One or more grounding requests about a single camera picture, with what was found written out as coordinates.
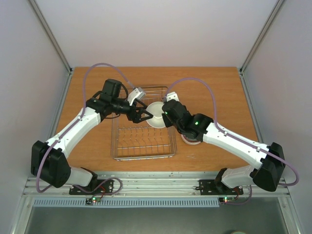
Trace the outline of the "white ceramic bowl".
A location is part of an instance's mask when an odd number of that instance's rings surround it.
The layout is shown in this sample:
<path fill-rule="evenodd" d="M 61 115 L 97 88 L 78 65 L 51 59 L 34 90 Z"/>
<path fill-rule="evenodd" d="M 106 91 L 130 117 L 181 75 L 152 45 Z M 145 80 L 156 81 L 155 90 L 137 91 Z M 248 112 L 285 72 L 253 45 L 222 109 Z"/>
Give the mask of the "white ceramic bowl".
<path fill-rule="evenodd" d="M 165 128 L 165 123 L 162 118 L 163 110 L 162 106 L 164 105 L 163 102 L 157 101 L 151 103 L 146 111 L 153 115 L 151 119 L 146 120 L 146 122 L 153 128 L 161 129 Z"/>

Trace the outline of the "metal wire dish rack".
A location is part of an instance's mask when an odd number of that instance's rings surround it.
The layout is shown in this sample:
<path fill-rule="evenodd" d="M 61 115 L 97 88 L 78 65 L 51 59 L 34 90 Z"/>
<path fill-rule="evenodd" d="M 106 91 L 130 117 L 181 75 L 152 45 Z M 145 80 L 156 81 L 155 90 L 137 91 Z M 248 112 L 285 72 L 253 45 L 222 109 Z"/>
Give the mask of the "metal wire dish rack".
<path fill-rule="evenodd" d="M 113 114 L 111 157 L 117 161 L 173 157 L 177 145 L 174 128 L 153 128 Z"/>

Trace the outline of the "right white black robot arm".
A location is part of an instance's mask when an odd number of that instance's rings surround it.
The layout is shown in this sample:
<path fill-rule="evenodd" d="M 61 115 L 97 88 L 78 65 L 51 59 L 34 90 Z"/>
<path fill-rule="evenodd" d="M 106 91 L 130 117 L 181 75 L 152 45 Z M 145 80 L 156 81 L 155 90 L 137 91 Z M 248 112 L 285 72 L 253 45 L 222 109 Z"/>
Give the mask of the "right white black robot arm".
<path fill-rule="evenodd" d="M 179 101 L 170 100 L 162 106 L 162 117 L 167 127 L 174 126 L 188 142 L 204 142 L 239 157 L 247 166 L 230 169 L 223 168 L 214 179 L 219 194 L 226 193 L 238 186 L 256 185 L 274 192 L 285 169 L 282 146 L 254 142 L 242 137 L 204 115 L 191 115 Z"/>

